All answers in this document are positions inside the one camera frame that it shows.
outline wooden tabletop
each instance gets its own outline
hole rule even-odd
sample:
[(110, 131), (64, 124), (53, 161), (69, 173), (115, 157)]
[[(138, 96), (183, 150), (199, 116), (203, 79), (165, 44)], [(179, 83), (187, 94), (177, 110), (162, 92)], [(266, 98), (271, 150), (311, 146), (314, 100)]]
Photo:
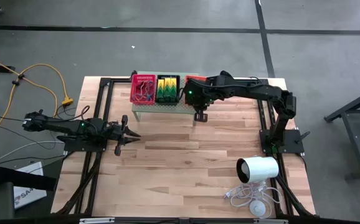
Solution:
[[(90, 105), (85, 117), (93, 116), (100, 78), (85, 77), (76, 114)], [(287, 88), (282, 78), (268, 80), (271, 85)], [(127, 114), (129, 128), (142, 136), (141, 141), (122, 147), (120, 157), (113, 153), (116, 142), (109, 143), (98, 176), (93, 216), (254, 217), (247, 207), (232, 207), (224, 194), (240, 184), (235, 171), (238, 158), (264, 156), (256, 100), (217, 100), (206, 111), (208, 122), (193, 127), (189, 114), (143, 113), (138, 123), (129, 97), (129, 83), (115, 84), (108, 120), (120, 121)], [(294, 127), (292, 120), (287, 128)], [(62, 208), (78, 187), (84, 157), (84, 152), (76, 152), (64, 161), (52, 212)], [(283, 157), (288, 185), (305, 208), (315, 213), (303, 161), (294, 154)], [(88, 189), (85, 192), (83, 207)]]

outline white cable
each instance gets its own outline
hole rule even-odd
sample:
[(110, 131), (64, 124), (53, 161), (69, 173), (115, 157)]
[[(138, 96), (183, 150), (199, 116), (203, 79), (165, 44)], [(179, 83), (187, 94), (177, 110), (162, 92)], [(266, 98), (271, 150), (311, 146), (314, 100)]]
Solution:
[(41, 144), (41, 143), (59, 143), (59, 144), (63, 144), (62, 141), (40, 141), (40, 142), (32, 142), (32, 143), (26, 144), (25, 146), (21, 146), (21, 147), (15, 149), (15, 150), (13, 150), (13, 151), (7, 153), (7, 154), (4, 155), (4, 156), (1, 156), (0, 159), (4, 158), (4, 157), (10, 155), (11, 153), (14, 153), (14, 152), (16, 152), (16, 151), (18, 151), (18, 150), (20, 150), (20, 149), (23, 149), (23, 148), (25, 148), (25, 147), (28, 147), (28, 146), (31, 146), (31, 145), (34, 145), (34, 144)]
[[(277, 191), (278, 195), (280, 196), (279, 201), (274, 200), (274, 198), (271, 198), (271, 196), (266, 194), (265, 193), (266, 190)], [(270, 217), (270, 215), (272, 215), (272, 206), (270, 202), (267, 200), (267, 198), (271, 199), (274, 203), (280, 203), (282, 201), (281, 193), (274, 187), (267, 187), (266, 181), (254, 182), (250, 184), (241, 184), (238, 187), (234, 187), (233, 189), (225, 193), (224, 198), (229, 198), (231, 205), (236, 208), (247, 206), (253, 199), (263, 200), (264, 202), (268, 203), (268, 206), (270, 208), (270, 213), (266, 217), (259, 217), (259, 218), (268, 218)], [(244, 203), (236, 205), (233, 203), (234, 198), (249, 198), (249, 200), (247, 200)]]

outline black basket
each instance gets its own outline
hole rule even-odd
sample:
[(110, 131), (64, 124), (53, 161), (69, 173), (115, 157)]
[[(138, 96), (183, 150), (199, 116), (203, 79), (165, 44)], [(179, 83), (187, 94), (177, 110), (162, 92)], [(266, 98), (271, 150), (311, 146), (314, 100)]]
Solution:
[(176, 96), (174, 98), (164, 98), (164, 101), (155, 97), (155, 103), (160, 105), (177, 105), (179, 103), (180, 76), (179, 75), (158, 75), (156, 80), (156, 91), (158, 90), (158, 80), (165, 78), (176, 78)]

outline concrete floor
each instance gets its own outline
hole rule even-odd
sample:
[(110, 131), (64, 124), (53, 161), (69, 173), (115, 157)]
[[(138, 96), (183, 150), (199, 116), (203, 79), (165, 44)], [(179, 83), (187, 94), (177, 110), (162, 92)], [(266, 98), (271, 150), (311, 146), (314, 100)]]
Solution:
[[(268, 29), (360, 30), (360, 1), (261, 0), (261, 4)], [(0, 15), (0, 25), (259, 28), (253, 0), (101, 0), (98, 4), (0, 0), (0, 5), (6, 10)], [(344, 181), (346, 174), (360, 167), (343, 123), (327, 124), (322, 119), (360, 95), (360, 35), (268, 35), (268, 43), (275, 76), (286, 78), (288, 89), (298, 98), (296, 123), (301, 131), (311, 131), (304, 145), (317, 214), (360, 221), (360, 180)], [(0, 30), (0, 61), (17, 70), (34, 63), (55, 66), (75, 101), (87, 75), (155, 70), (208, 76), (227, 70), (237, 77), (267, 77), (260, 34)], [(27, 76), (54, 90), (59, 101), (63, 98), (62, 84), (50, 70), (36, 68)], [(0, 115), (14, 78), (0, 74)], [(21, 119), (41, 108), (52, 114), (52, 97), (23, 83), (7, 117)], [(5, 120), (2, 125), (37, 141), (52, 139), (48, 132), (26, 133), (17, 121)], [(27, 143), (0, 129), (0, 155)], [(51, 151), (34, 146), (7, 159), (60, 153), (62, 145)]]

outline table leg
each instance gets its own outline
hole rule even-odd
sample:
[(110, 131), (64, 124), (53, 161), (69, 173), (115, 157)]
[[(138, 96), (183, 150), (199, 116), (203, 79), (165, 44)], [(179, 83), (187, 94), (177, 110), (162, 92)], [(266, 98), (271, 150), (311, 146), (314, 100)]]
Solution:
[(135, 112), (135, 111), (133, 111), (133, 114), (135, 115), (135, 118), (136, 118), (137, 122), (140, 122), (141, 114), (138, 114), (138, 113)]

